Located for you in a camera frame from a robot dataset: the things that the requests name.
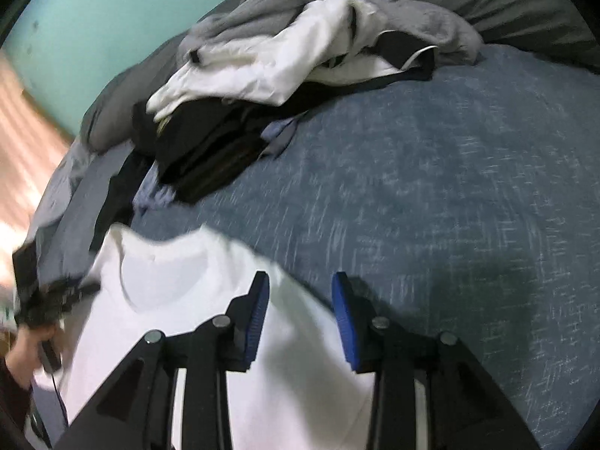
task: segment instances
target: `hand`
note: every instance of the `hand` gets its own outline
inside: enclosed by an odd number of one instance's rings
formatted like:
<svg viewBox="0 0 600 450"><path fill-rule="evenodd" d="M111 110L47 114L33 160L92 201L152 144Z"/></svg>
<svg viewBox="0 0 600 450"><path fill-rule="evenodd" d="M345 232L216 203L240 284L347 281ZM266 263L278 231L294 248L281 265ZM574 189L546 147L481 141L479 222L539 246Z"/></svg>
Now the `hand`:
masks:
<svg viewBox="0 0 600 450"><path fill-rule="evenodd" d="M34 372L41 367L38 356L40 342L52 339L59 332L56 325L42 326L34 330L26 326L19 327L17 341L6 356L6 367L15 382L29 389Z"/></svg>

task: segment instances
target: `pile of clothes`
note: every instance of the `pile of clothes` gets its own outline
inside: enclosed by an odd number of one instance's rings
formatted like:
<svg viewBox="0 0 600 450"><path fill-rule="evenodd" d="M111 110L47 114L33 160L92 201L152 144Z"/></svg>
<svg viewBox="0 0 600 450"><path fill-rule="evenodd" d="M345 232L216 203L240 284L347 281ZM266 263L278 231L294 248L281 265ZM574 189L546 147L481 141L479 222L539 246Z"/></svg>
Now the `pile of clothes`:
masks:
<svg viewBox="0 0 600 450"><path fill-rule="evenodd" d="M91 250L134 208L196 203L277 157L331 99L474 64L481 45L458 15L413 0L242 0L205 18L180 42L177 70L133 108L134 150L110 181Z"/></svg>

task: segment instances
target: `metal screw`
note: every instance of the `metal screw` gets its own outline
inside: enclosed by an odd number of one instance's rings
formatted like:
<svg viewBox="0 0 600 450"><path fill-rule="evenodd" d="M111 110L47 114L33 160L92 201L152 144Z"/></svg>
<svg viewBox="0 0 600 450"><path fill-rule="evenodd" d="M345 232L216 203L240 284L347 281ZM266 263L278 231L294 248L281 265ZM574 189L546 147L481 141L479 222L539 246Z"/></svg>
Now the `metal screw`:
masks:
<svg viewBox="0 0 600 450"><path fill-rule="evenodd" d="M376 316L371 320L371 323L378 330L385 330L389 327L389 320L385 316Z"/></svg>
<svg viewBox="0 0 600 450"><path fill-rule="evenodd" d="M163 338L163 332L160 330L150 330L146 335L144 335L144 340L146 343L156 343Z"/></svg>
<svg viewBox="0 0 600 450"><path fill-rule="evenodd" d="M452 332L443 332L442 335L440 335L440 342L442 342L444 345L449 345L452 347L453 345L456 345L457 341L458 336L454 335Z"/></svg>
<svg viewBox="0 0 600 450"><path fill-rule="evenodd" d="M227 328L231 324L231 318L226 314L218 314L212 319L215 328Z"/></svg>

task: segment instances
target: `white t-shirt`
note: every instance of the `white t-shirt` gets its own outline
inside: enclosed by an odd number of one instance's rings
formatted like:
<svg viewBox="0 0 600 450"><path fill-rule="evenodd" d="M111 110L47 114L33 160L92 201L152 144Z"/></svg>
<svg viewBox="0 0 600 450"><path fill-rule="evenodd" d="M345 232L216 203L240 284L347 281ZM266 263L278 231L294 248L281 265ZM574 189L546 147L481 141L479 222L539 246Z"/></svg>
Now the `white t-shirt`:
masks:
<svg viewBox="0 0 600 450"><path fill-rule="evenodd" d="M207 226L165 242L110 228L89 274L101 290L65 321L60 390L70 421L145 332L192 331L246 294L257 270L268 273L271 297L256 361L245 374L227 373L233 447L363 450L373 376L350 370L334 316L279 265Z"/></svg>

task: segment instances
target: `gray blanket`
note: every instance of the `gray blanket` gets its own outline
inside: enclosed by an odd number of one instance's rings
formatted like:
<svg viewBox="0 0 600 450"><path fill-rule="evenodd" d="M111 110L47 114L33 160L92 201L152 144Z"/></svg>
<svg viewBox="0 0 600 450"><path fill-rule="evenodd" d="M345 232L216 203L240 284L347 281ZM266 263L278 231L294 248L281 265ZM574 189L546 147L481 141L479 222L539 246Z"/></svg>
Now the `gray blanket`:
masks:
<svg viewBox="0 0 600 450"><path fill-rule="evenodd" d="M460 335L547 450L600 397L600 76L505 46L431 82L341 98L277 160L194 207L323 299L338 269L412 330Z"/></svg>

